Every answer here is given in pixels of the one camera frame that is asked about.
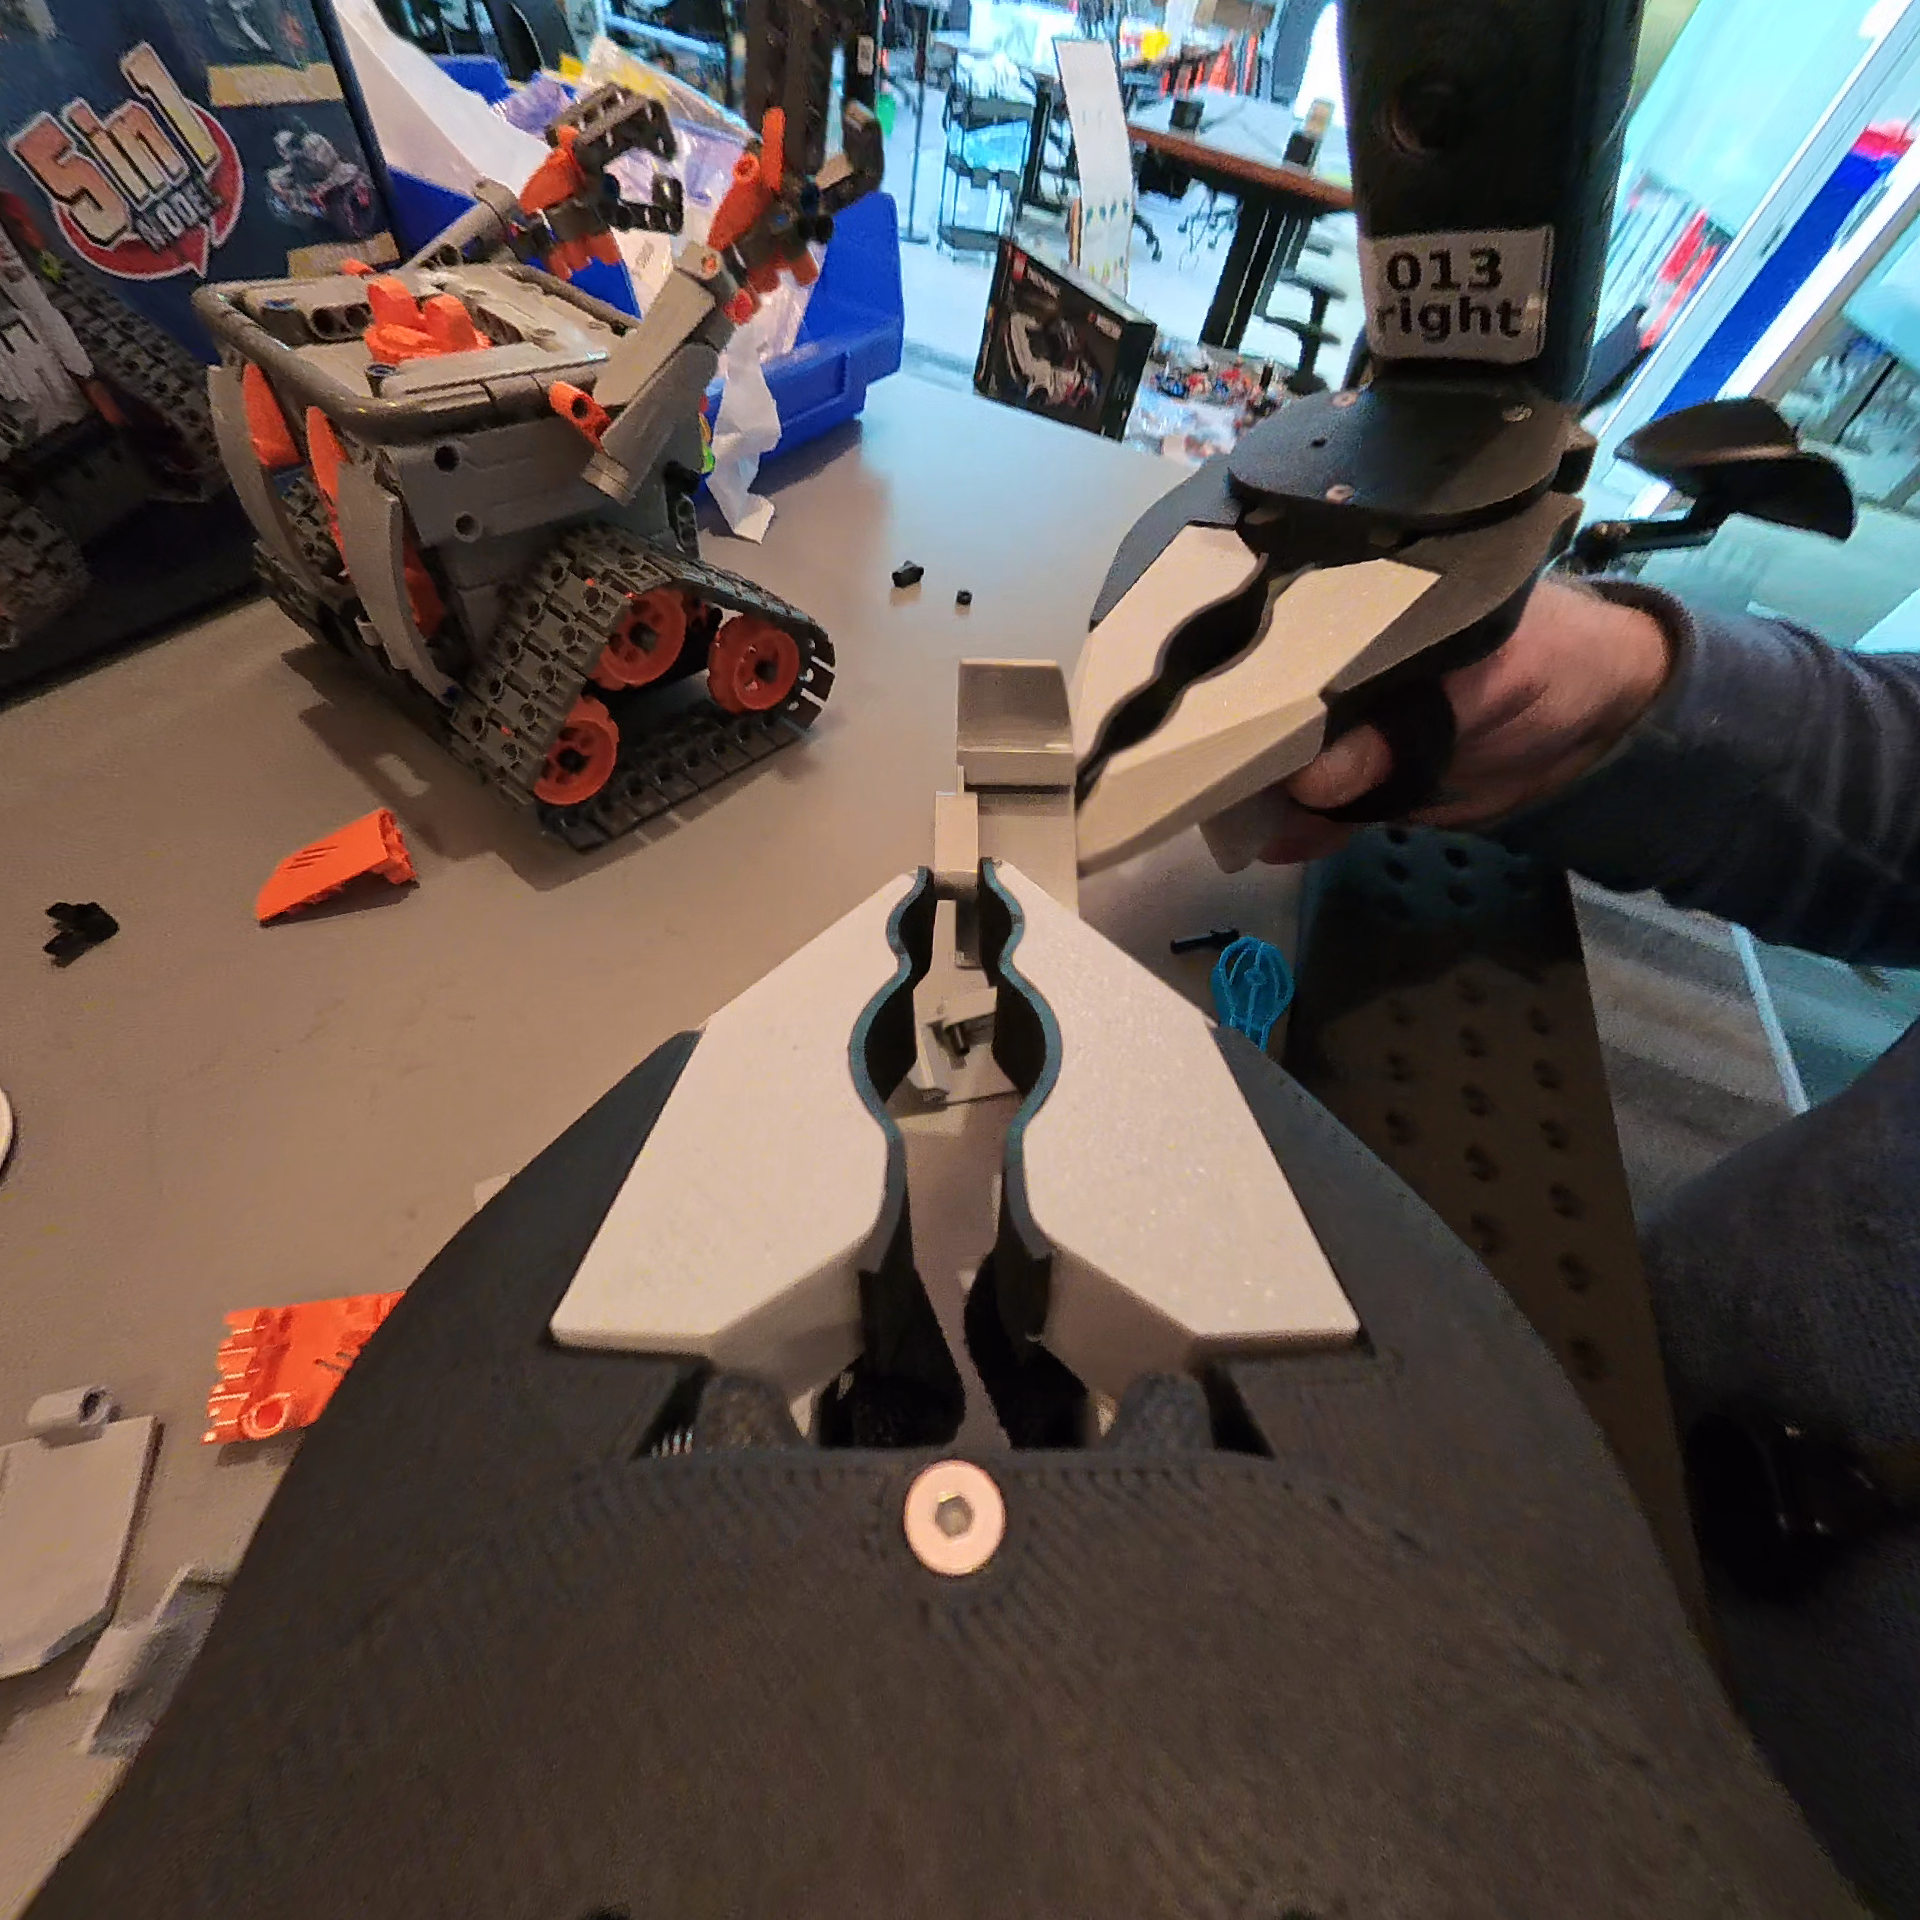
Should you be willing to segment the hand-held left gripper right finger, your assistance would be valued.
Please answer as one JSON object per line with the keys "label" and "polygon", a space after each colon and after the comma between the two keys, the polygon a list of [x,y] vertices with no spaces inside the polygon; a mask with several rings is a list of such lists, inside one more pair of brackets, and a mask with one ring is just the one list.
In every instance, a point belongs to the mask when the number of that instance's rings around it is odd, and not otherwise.
{"label": "hand-held left gripper right finger", "polygon": [[1015,1449],[1093,1445],[1095,1401],[1238,1360],[1356,1354],[1359,1314],[1229,1062],[1234,1034],[1013,861],[976,881],[1015,1107],[967,1346]]}

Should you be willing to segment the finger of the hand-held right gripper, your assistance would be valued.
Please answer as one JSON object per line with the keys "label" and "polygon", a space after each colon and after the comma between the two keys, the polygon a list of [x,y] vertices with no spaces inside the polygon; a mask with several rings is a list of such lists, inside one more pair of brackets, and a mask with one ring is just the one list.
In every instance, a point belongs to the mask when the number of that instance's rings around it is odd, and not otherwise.
{"label": "finger of the hand-held right gripper", "polygon": [[1189,684],[1136,742],[1106,752],[1076,804],[1078,873],[1102,873],[1299,772],[1328,736],[1328,685],[1437,571],[1400,561],[1312,566],[1246,648]]}
{"label": "finger of the hand-held right gripper", "polygon": [[1234,531],[1182,529],[1084,640],[1070,684],[1076,786],[1157,739],[1170,756],[1234,731],[1270,612],[1266,565]]}

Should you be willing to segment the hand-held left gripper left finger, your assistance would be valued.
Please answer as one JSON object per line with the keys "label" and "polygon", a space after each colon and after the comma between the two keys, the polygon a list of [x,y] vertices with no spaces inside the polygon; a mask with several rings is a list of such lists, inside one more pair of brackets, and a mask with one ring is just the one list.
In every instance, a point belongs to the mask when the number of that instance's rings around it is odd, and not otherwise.
{"label": "hand-held left gripper left finger", "polygon": [[826,1395],[832,1445],[956,1438],[890,1112],[935,921],[931,873],[898,875],[701,1026],[551,1314],[560,1346]]}

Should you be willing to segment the grey curved panel assembly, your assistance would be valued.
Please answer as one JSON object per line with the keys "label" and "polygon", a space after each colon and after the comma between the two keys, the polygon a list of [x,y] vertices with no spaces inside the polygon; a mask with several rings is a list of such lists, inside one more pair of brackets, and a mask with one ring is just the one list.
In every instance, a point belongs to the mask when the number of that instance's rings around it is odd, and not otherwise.
{"label": "grey curved panel assembly", "polygon": [[924,1108],[1010,1092],[992,1058],[996,990],[980,966],[976,867],[1010,861],[1066,913],[1078,913],[1071,715],[1051,660],[962,660],[956,684],[956,770],[935,796],[931,875],[936,899],[931,964],[916,987]]}

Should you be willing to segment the person's right forearm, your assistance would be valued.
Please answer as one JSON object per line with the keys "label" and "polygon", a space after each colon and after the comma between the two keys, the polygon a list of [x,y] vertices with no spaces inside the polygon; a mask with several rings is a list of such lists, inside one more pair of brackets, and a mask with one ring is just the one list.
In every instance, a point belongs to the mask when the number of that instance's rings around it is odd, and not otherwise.
{"label": "person's right forearm", "polygon": [[1637,580],[1591,590],[1660,627],[1669,681],[1615,747],[1494,842],[1770,944],[1916,970],[1918,656]]}

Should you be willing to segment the person's right hand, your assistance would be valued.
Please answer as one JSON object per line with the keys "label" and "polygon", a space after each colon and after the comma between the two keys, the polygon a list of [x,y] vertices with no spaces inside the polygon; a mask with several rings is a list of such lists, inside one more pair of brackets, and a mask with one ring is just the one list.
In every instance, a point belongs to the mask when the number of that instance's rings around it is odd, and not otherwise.
{"label": "person's right hand", "polygon": [[[1661,621],[1580,582],[1533,588],[1504,648],[1444,680],[1453,754],[1428,804],[1405,822],[1440,830],[1499,826],[1549,800],[1596,765],[1643,717],[1672,670]],[[1341,849],[1340,810],[1391,777],[1395,754],[1368,724],[1331,740],[1272,792],[1266,867],[1300,867]]]}

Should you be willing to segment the teal separator tool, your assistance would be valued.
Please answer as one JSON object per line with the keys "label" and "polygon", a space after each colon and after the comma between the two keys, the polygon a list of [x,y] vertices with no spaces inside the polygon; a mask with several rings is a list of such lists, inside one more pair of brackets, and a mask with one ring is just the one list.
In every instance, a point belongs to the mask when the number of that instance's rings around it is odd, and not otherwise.
{"label": "teal separator tool", "polygon": [[1270,1053],[1294,1004],[1296,979],[1283,949],[1242,932],[1220,947],[1208,973],[1208,994],[1218,1026]]}

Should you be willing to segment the black product box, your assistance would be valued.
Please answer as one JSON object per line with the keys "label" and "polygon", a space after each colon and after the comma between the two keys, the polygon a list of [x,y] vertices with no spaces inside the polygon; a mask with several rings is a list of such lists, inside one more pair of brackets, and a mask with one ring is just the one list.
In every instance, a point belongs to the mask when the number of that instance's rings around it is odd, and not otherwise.
{"label": "black product box", "polygon": [[1142,312],[1022,237],[998,237],[972,388],[1123,442],[1158,330]]}

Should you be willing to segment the black perforated chair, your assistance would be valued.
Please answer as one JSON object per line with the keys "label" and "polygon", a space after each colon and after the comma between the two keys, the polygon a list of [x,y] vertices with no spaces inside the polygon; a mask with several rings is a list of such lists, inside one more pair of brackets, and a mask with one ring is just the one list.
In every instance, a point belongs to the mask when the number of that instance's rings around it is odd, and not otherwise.
{"label": "black perforated chair", "polygon": [[1285,1065],[1551,1349],[1716,1649],[1568,878],[1363,828],[1303,882]]}

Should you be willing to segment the background wooden table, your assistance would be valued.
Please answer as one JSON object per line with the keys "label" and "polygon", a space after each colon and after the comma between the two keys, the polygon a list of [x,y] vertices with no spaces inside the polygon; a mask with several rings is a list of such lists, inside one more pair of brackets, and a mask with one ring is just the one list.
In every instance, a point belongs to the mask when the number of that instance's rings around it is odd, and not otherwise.
{"label": "background wooden table", "polygon": [[1350,212],[1354,189],[1312,166],[1250,156],[1173,128],[1151,128],[1141,120],[1128,122],[1126,132],[1144,153],[1236,202],[1231,244],[1197,341],[1206,348],[1238,348],[1269,272],[1283,257],[1299,257],[1319,219]]}

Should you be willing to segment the white standing sign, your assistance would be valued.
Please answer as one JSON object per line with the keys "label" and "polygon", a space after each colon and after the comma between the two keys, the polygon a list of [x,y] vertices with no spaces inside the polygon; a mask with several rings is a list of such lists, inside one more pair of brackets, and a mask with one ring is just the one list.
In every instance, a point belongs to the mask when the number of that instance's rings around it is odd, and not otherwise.
{"label": "white standing sign", "polygon": [[1106,38],[1051,44],[1070,116],[1076,189],[1068,217],[1071,265],[1106,293],[1128,298],[1136,170],[1120,61]]}

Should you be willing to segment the orange ribbed panel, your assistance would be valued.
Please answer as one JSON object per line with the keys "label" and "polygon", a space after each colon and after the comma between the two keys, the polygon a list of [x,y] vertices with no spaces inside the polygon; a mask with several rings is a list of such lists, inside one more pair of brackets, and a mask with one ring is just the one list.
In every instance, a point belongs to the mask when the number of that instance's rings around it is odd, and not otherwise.
{"label": "orange ribbed panel", "polygon": [[229,1312],[200,1443],[256,1445],[311,1427],[400,1299],[363,1291]]}

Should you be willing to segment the orange wedge panel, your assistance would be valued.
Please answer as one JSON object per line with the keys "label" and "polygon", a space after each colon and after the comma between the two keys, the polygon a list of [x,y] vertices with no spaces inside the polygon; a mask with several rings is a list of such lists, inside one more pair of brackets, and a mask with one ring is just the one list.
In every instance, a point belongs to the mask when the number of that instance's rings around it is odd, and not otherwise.
{"label": "orange wedge panel", "polygon": [[388,806],[336,828],[319,842],[286,856],[256,894],[256,924],[299,917],[352,890],[362,881],[397,888],[416,882],[416,864]]}

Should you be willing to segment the person's dark clothing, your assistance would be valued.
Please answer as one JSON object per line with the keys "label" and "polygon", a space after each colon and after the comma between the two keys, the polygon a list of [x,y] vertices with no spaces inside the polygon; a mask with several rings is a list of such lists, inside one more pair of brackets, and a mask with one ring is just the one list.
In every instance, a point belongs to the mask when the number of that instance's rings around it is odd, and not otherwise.
{"label": "person's dark clothing", "polygon": [[1916,1916],[1916,1029],[1642,1251],[1735,1701],[1845,1876]]}

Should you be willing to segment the grey orange tracked toy robot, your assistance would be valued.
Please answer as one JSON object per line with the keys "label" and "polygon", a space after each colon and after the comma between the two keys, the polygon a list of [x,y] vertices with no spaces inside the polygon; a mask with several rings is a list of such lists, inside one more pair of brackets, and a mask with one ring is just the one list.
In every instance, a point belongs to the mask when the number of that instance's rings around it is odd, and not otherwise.
{"label": "grey orange tracked toy robot", "polygon": [[703,401],[781,277],[882,179],[869,104],[773,99],[703,237],[639,316],[571,275],[682,232],[658,100],[604,85],[523,187],[479,180],[405,262],[195,293],[207,406],[269,600],[482,786],[604,849],[798,742],[832,696],[826,628],[703,561]]}

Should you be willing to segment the grey curved panel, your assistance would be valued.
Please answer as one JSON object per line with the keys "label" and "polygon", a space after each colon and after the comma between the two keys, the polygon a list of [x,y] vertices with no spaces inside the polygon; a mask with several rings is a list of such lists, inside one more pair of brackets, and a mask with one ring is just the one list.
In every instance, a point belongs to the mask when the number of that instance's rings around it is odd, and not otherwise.
{"label": "grey curved panel", "polygon": [[95,1637],[128,1562],[159,1427],[124,1418],[110,1387],[30,1405],[2,1446],[2,1675],[47,1666]]}
{"label": "grey curved panel", "polygon": [[181,1569],[144,1616],[110,1624],[68,1693],[87,1704],[79,1754],[133,1760],[166,1714],[224,1604],[229,1574]]}

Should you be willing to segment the dark blue robot kit box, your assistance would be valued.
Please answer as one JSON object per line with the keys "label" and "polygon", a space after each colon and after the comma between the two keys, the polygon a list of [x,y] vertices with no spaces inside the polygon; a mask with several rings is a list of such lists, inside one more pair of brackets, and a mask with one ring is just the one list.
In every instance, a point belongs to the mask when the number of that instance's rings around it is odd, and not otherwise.
{"label": "dark blue robot kit box", "polygon": [[195,293],[395,258],[328,4],[2,4],[2,691],[256,593]]}

